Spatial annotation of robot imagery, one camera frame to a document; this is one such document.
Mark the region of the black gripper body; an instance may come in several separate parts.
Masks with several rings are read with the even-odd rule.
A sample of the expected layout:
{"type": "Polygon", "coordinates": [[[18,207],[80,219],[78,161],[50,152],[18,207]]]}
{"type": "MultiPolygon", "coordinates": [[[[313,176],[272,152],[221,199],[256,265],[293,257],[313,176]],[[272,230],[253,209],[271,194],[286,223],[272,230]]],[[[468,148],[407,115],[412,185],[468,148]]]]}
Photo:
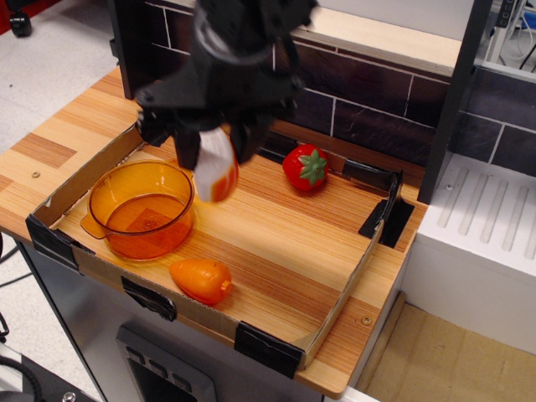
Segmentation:
{"type": "Polygon", "coordinates": [[[303,87],[299,56],[289,37],[281,40],[289,66],[281,72],[266,64],[273,48],[237,56],[197,45],[178,72],[137,92],[142,108],[137,128],[145,142],[159,146],[176,129],[209,131],[249,113],[270,113],[275,119],[296,112],[303,87]]]}

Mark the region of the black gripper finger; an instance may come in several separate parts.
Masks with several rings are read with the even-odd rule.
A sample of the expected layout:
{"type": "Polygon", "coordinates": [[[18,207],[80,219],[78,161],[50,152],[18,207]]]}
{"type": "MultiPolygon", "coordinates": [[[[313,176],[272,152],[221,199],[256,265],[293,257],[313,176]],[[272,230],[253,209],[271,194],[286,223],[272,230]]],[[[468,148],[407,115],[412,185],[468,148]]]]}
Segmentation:
{"type": "Polygon", "coordinates": [[[239,115],[230,122],[230,140],[238,164],[248,162],[264,144],[272,122],[272,114],[260,112],[239,115]]]}
{"type": "Polygon", "coordinates": [[[194,170],[201,144],[200,133],[190,129],[176,129],[173,132],[173,140],[179,166],[194,170]]]}

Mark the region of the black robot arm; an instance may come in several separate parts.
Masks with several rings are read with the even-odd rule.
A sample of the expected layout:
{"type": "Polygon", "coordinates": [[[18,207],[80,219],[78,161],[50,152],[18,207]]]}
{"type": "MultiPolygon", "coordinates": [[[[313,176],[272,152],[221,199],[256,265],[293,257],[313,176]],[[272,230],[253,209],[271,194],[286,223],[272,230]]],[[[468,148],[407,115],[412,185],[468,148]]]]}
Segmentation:
{"type": "Polygon", "coordinates": [[[272,122],[291,116],[304,84],[291,32],[311,22],[315,1],[198,1],[184,67],[137,92],[145,142],[175,142],[178,163],[198,163],[201,135],[224,123],[239,163],[272,122]]]}

